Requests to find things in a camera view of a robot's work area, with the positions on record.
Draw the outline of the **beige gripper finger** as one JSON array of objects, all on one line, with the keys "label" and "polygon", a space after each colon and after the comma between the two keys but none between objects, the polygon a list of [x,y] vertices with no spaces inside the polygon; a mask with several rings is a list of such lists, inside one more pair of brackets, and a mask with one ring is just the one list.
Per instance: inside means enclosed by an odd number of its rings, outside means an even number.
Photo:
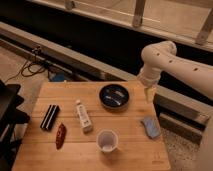
[{"label": "beige gripper finger", "polygon": [[146,101],[148,103],[151,103],[154,100],[154,96],[156,94],[156,87],[155,86],[146,87],[144,89],[144,93],[145,93]]}]

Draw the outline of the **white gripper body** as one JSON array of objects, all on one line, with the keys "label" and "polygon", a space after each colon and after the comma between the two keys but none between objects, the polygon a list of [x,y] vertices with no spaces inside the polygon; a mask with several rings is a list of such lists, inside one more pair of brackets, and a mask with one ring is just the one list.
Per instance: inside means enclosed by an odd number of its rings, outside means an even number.
[{"label": "white gripper body", "polygon": [[148,65],[144,65],[140,69],[137,78],[145,87],[152,87],[160,80],[160,70],[157,68],[152,68]]}]

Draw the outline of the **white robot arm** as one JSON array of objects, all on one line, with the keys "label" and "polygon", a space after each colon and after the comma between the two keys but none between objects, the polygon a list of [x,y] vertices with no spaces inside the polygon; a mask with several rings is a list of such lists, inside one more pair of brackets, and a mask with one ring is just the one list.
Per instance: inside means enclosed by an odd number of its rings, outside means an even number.
[{"label": "white robot arm", "polygon": [[158,84],[164,71],[213,100],[213,66],[178,57],[174,42],[147,45],[141,51],[141,58],[144,65],[138,79],[147,89]]}]

